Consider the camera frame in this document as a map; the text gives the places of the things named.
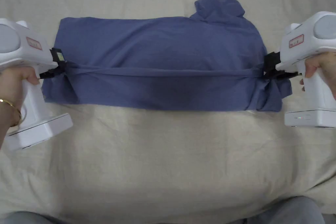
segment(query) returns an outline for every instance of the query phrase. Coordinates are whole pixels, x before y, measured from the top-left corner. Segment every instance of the gripper handle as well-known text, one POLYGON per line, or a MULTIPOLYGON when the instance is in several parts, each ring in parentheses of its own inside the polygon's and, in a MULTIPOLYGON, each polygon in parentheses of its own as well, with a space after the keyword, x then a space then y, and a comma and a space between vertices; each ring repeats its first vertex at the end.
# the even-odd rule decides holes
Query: gripper handle
POLYGON ((296 64, 298 73, 301 73, 304 79, 305 97, 309 109, 336 111, 336 100, 332 95, 329 86, 325 82, 322 69, 317 69, 311 78, 305 78, 305 59, 300 60, 296 64))
POLYGON ((24 103, 21 109, 22 124, 19 128, 26 128, 40 121, 47 119, 50 112, 45 104, 40 85, 33 85, 23 80, 24 103))

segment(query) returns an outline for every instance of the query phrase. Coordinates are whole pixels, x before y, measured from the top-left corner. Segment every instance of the blue t-shirt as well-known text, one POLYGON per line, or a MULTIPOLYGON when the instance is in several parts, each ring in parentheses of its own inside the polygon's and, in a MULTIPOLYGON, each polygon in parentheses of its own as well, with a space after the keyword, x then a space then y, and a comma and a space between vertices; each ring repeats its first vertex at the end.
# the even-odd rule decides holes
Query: blue t-shirt
POLYGON ((61 20, 65 74, 47 102, 154 110, 280 111, 289 80, 264 80, 267 54, 237 0, 198 0, 191 17, 61 20))

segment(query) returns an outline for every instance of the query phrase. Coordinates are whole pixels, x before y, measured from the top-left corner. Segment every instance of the gold bracelet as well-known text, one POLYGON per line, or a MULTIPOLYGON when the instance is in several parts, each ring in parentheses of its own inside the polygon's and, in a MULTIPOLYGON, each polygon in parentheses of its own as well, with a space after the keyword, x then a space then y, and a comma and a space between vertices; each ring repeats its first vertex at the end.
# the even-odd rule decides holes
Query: gold bracelet
POLYGON ((9 106, 11 106, 12 108, 14 108, 14 109, 18 112, 18 114, 19 114, 19 120, 18 120, 18 122, 17 122, 16 124, 12 125, 11 127, 18 126, 18 125, 21 123, 21 119, 22 119, 21 111, 20 111, 18 108, 16 108, 16 107, 14 106, 14 104, 11 103, 11 102, 8 101, 8 100, 0 99, 0 102, 7 103, 9 106))

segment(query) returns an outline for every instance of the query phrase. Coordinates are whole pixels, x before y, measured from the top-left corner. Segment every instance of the black clip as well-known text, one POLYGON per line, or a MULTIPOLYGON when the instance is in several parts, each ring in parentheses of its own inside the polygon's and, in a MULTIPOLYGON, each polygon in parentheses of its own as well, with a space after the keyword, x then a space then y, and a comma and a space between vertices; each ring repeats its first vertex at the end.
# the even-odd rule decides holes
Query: black clip
POLYGON ((54 62, 57 62, 58 67, 55 69, 50 69, 47 72, 41 73, 40 79, 53 78, 56 75, 59 75, 65 72, 67 61, 64 59, 62 51, 58 48, 53 47, 50 49, 50 53, 52 54, 52 60, 54 62))
POLYGON ((284 80, 298 75, 297 72, 285 72, 276 70, 275 66, 281 62, 280 52, 271 52, 264 57, 264 79, 284 80))

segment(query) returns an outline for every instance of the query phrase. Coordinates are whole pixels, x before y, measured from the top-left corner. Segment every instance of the jeans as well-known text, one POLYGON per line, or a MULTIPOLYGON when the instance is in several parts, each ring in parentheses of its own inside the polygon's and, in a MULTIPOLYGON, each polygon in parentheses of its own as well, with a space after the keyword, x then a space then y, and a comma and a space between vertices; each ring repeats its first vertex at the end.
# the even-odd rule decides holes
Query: jeans
MULTIPOLYGON (((325 224, 322 213, 314 201, 295 197, 244 221, 247 224, 325 224)), ((62 222, 30 212, 16 212, 4 224, 62 224, 62 222)))

